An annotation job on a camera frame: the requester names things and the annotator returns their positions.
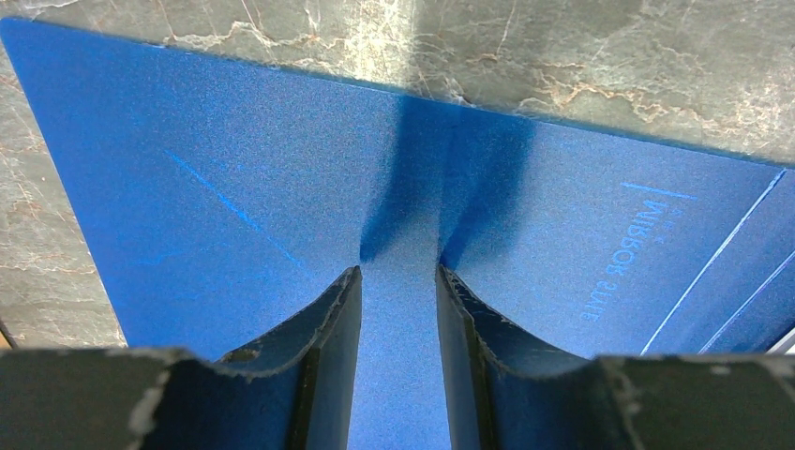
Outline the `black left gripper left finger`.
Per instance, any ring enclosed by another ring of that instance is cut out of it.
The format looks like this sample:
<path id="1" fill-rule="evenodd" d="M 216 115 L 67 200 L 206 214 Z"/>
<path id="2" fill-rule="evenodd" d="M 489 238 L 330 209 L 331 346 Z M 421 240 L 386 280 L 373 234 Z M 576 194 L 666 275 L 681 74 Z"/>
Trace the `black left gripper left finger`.
<path id="1" fill-rule="evenodd" d="M 210 362 L 181 348 L 1 353 L 5 449 L 343 449 L 362 321 L 350 267 Z"/>

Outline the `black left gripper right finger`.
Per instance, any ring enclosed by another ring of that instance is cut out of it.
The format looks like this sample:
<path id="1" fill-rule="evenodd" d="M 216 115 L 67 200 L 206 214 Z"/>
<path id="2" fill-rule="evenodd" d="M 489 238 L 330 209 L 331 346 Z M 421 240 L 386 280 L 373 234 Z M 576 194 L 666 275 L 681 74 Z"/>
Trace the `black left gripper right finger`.
<path id="1" fill-rule="evenodd" d="M 790 449 L 788 354 L 581 358 L 509 321 L 450 269 L 437 320 L 456 449 Z"/>

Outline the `blue plastic folder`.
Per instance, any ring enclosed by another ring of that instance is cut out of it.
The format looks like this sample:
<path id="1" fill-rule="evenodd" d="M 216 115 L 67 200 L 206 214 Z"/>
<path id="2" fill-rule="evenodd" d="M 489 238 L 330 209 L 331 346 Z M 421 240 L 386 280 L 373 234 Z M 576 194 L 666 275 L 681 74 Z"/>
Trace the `blue plastic folder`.
<path id="1" fill-rule="evenodd" d="M 794 171 L 21 18 L 1 39 L 131 345 L 364 278 L 351 449 L 450 449 L 435 272 L 566 352 L 764 352 Z"/>

